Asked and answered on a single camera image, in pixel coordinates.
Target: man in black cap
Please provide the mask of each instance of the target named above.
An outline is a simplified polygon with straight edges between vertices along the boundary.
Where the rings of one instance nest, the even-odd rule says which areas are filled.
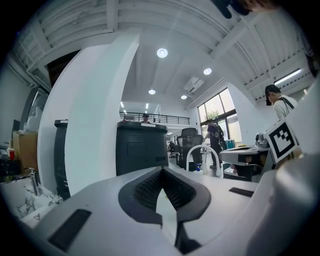
[[[294,98],[281,94],[281,90],[274,84],[265,88],[266,105],[273,105],[273,109],[278,119],[285,118],[296,106],[297,101]]]
[[[216,152],[219,158],[219,153],[222,151],[222,144],[226,144],[224,141],[224,132],[222,131],[221,127],[214,123],[211,119],[206,122],[206,125],[208,126],[207,134],[203,141],[208,139],[210,137],[210,147]],[[210,168],[216,168],[216,157],[213,153],[211,153],[213,165],[210,166]]]
[[[149,115],[147,113],[144,113],[142,115],[143,121],[141,122],[142,124],[150,124],[150,122],[148,121]]]

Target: black rubber pad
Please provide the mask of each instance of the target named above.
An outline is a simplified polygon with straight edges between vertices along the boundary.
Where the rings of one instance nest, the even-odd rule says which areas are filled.
[[[245,189],[241,189],[241,188],[237,188],[237,187],[233,187],[229,190],[230,192],[245,196],[245,197],[252,197],[252,195],[254,194],[253,191],[250,190],[245,190]]]
[[[66,252],[90,215],[90,211],[77,209],[48,239],[49,243]]]

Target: cardboard box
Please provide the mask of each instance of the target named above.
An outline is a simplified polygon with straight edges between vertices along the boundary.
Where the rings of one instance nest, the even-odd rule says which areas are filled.
[[[29,173],[28,171],[25,171],[26,168],[34,168],[36,171],[38,171],[37,143],[37,132],[13,132],[14,153],[21,162],[22,174]]]

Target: white pillar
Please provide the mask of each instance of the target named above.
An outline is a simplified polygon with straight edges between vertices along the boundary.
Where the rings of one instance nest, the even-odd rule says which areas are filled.
[[[78,89],[108,45],[81,50],[64,68],[46,101],[38,132],[37,161],[41,184],[56,193],[54,148],[57,128],[55,120],[70,118]]]
[[[71,196],[116,176],[119,105],[139,46],[140,30],[120,35],[95,63],[75,96],[65,139],[65,170]]]

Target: backpack strap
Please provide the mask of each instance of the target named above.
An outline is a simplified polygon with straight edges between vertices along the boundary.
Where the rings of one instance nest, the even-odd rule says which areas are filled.
[[[281,97],[280,99],[279,99],[279,101],[283,101],[285,104],[287,104],[292,110],[295,108],[292,104],[291,104],[291,102],[289,101],[289,100],[287,100],[286,98],[284,98],[284,97]]]

